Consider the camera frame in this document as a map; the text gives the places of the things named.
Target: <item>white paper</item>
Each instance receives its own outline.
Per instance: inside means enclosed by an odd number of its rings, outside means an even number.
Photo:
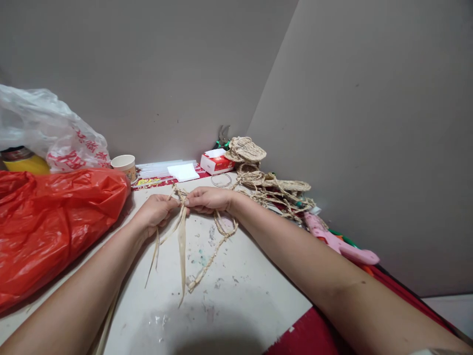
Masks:
[[[194,164],[183,164],[174,165],[168,167],[169,174],[177,179],[179,182],[194,180],[199,178],[199,174],[196,173]]]

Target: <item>forearm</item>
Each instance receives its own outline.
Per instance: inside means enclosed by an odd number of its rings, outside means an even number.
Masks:
[[[461,340],[308,232],[244,195],[229,212],[359,354],[471,351]]]
[[[3,344],[0,354],[85,354],[143,242],[133,221],[49,297]]]
[[[230,213],[317,305],[339,289],[370,278],[305,230],[242,194],[236,195]]]

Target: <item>glue gun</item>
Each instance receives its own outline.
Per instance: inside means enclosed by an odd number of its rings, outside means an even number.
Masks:
[[[309,212],[304,212],[305,222],[313,236],[325,242],[337,253],[347,259],[364,265],[375,265],[379,263],[379,257],[370,250],[358,249],[340,240],[330,233],[323,225],[320,218]]]

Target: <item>white tissue box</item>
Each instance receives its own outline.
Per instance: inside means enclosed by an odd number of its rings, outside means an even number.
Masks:
[[[232,171],[234,167],[235,162],[225,158],[224,155],[215,158],[209,158],[207,155],[202,154],[201,168],[210,175],[226,173]]]

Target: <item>white table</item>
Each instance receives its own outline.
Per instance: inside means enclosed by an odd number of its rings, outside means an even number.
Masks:
[[[235,173],[229,173],[233,181]],[[225,176],[214,180],[225,181]],[[209,177],[183,182],[188,192],[213,186]],[[129,221],[154,193],[169,195],[171,186],[133,192]],[[169,233],[177,218],[160,231]],[[231,222],[226,220],[228,228]],[[196,276],[222,238],[212,216],[192,213],[186,222],[186,275]],[[89,252],[83,264],[113,233]],[[181,276],[177,232],[160,247],[158,271],[144,288],[154,244],[149,244],[130,272],[117,304],[105,354],[187,354],[225,352],[260,354],[292,326],[311,303],[265,257],[245,230],[239,228],[222,245],[212,266],[192,294],[186,291],[178,309]],[[0,344],[77,268],[30,306],[0,319]]]

